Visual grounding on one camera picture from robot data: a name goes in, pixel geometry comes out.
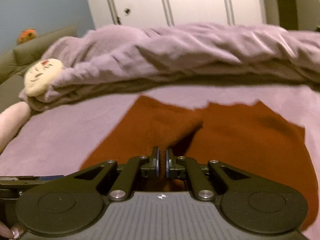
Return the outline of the person's hand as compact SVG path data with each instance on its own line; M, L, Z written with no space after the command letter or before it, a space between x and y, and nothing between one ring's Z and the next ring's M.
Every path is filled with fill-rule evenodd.
M0 235L8 239L18 239L24 234L24 229L20 223L14 224L11 228L0 222Z

